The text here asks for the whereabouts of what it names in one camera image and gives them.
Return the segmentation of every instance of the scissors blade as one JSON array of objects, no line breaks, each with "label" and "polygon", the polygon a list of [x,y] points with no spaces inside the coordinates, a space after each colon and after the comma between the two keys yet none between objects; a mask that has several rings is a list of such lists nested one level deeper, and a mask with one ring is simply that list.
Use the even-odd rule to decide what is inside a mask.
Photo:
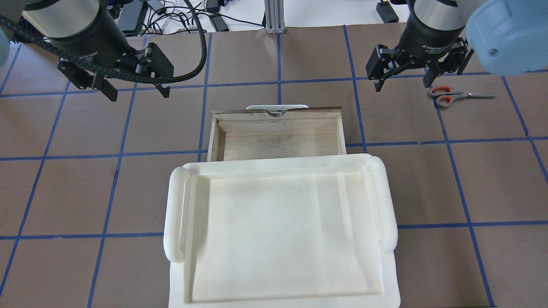
[{"label": "scissors blade", "polygon": [[466,95],[469,98],[481,98],[481,99],[492,99],[496,98],[496,95],[483,94],[483,93],[467,93]]}]

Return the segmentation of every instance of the open drawer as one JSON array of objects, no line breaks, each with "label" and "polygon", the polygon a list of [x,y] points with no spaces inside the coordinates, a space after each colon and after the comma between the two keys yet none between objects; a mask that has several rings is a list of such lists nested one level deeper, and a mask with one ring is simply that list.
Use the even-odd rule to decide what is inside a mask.
[{"label": "open drawer", "polygon": [[396,308],[396,243],[378,157],[189,163],[169,181],[169,307]]},{"label": "open drawer", "polygon": [[346,154],[340,107],[212,111],[212,117],[208,162]]}]

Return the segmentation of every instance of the white plastic tray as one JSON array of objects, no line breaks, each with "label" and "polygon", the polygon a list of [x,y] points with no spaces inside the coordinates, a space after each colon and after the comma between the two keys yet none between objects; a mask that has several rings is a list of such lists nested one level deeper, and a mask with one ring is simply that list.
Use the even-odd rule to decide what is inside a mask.
[{"label": "white plastic tray", "polygon": [[399,307],[396,242],[377,157],[189,163],[169,183],[169,307]]}]

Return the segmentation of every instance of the white background surface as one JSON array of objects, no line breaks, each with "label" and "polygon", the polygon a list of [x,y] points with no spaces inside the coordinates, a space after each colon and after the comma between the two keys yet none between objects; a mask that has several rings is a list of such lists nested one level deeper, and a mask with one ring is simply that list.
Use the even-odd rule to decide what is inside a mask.
[{"label": "white background surface", "polygon": [[[173,0],[177,5],[185,6],[183,0]],[[196,5],[200,0],[191,0]],[[376,11],[378,0],[285,0],[284,20],[286,27],[321,27],[356,24],[381,24],[379,14]],[[409,16],[406,5],[393,5],[394,11],[401,22],[405,22]],[[264,0],[233,0],[225,7],[221,7],[221,14],[237,19],[252,21],[260,24],[265,12]],[[256,30],[258,26],[248,25],[241,22],[224,18],[230,31]],[[214,32],[214,28],[204,15],[200,16],[202,27],[208,32]],[[175,21],[165,21],[160,25],[167,30],[167,33],[175,32],[182,28]]]}]

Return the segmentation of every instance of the thick black hose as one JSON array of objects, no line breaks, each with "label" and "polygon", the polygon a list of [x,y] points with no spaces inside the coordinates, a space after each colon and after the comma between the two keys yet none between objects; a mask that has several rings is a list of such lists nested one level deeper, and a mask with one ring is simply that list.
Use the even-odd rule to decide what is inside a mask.
[{"label": "thick black hose", "polygon": [[24,30],[23,28],[19,27],[18,25],[16,25],[11,20],[9,20],[8,18],[6,18],[4,15],[1,15],[1,14],[0,14],[0,25],[6,27],[9,30],[12,30],[13,32],[19,34],[21,37],[28,39],[30,42],[36,44],[37,46],[43,48],[44,50],[51,52],[65,60],[68,60],[76,64],[78,67],[81,67],[82,69],[99,73],[111,78],[118,78],[125,81],[130,81],[130,82],[151,83],[151,84],[174,83],[174,82],[185,81],[192,77],[196,77],[200,73],[204,65],[206,64],[206,59],[207,59],[206,36],[203,33],[202,25],[200,24],[200,20],[198,19],[198,16],[196,15],[196,11],[192,7],[192,5],[190,5],[189,0],[184,0],[184,1],[186,5],[189,7],[192,17],[194,17],[194,19],[196,20],[198,35],[200,37],[200,42],[202,45],[202,57],[200,58],[200,62],[198,63],[198,66],[193,71],[181,76],[176,76],[176,77],[152,78],[152,77],[145,77],[145,76],[138,75],[136,73],[130,73],[125,71],[117,72],[114,69],[107,69],[95,63],[83,61],[75,55],[68,54],[67,52],[59,49],[58,47],[48,42],[45,42],[42,37],[38,37]]}]

